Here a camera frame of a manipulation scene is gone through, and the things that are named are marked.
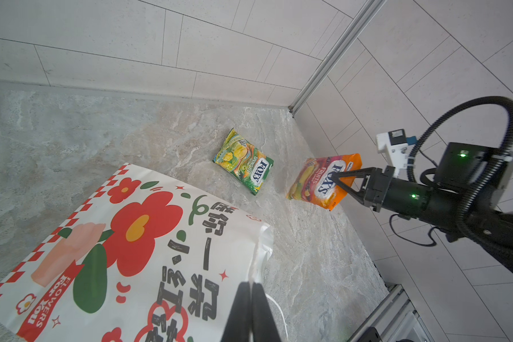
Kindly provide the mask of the white floral paper bag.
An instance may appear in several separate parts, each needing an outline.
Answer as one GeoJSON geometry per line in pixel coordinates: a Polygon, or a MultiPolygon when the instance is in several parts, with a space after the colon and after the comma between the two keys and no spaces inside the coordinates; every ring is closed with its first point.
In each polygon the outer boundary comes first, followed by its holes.
{"type": "Polygon", "coordinates": [[[0,323],[25,341],[221,341],[272,246],[258,217],[125,164],[0,282],[0,323]]]}

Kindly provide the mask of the green Fox's candy pack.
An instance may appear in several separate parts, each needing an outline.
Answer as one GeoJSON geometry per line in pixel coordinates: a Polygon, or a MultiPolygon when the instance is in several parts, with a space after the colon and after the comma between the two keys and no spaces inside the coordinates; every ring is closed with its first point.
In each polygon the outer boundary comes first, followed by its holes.
{"type": "Polygon", "coordinates": [[[270,157],[234,128],[229,131],[213,162],[240,181],[252,195],[261,190],[274,165],[270,157]]]}

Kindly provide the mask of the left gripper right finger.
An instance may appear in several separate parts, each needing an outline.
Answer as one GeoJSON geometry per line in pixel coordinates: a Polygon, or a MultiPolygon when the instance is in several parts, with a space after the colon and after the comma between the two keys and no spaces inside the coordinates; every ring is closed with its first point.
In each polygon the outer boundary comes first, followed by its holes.
{"type": "Polygon", "coordinates": [[[252,285],[252,333],[256,342],[281,342],[264,288],[252,285]]]}

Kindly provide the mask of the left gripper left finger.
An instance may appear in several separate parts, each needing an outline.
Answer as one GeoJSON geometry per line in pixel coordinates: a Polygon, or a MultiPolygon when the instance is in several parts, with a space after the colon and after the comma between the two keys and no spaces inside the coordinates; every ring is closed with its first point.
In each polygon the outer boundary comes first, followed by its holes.
{"type": "Polygon", "coordinates": [[[248,342],[251,329],[251,286],[249,282],[242,282],[237,288],[221,342],[248,342]]]}

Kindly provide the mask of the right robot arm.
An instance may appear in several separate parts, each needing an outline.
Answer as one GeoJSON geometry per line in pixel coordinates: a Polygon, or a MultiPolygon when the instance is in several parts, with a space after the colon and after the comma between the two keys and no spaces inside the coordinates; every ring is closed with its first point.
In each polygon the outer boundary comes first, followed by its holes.
{"type": "Polygon", "coordinates": [[[494,148],[452,142],[420,182],[400,180],[394,167],[364,168],[332,175],[334,184],[376,212],[418,219],[443,232],[449,242],[471,239],[513,273],[513,212],[496,209],[513,169],[513,155],[486,183],[471,189],[495,160],[494,148]]]}

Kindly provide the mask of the orange Fox's candy pack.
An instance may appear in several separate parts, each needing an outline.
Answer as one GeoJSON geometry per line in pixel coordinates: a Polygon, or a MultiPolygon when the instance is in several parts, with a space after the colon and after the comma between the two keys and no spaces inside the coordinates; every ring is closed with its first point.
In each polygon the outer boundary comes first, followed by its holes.
{"type": "Polygon", "coordinates": [[[310,202],[332,211],[348,195],[334,184],[332,175],[336,172],[360,170],[362,165],[361,156],[358,153],[309,158],[287,192],[286,198],[310,202]]]}

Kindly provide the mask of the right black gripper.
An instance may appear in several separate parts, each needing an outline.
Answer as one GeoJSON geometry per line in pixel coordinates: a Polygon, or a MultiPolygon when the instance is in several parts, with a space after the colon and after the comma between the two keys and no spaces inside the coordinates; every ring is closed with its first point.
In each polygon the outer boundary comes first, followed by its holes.
{"type": "Polygon", "coordinates": [[[334,184],[350,195],[356,202],[371,207],[374,211],[382,209],[399,214],[404,219],[415,218],[423,222],[436,222],[430,211],[433,189],[393,176],[395,168],[363,168],[336,172],[331,179],[334,184]],[[343,179],[363,179],[362,188],[355,191],[343,179]]]}

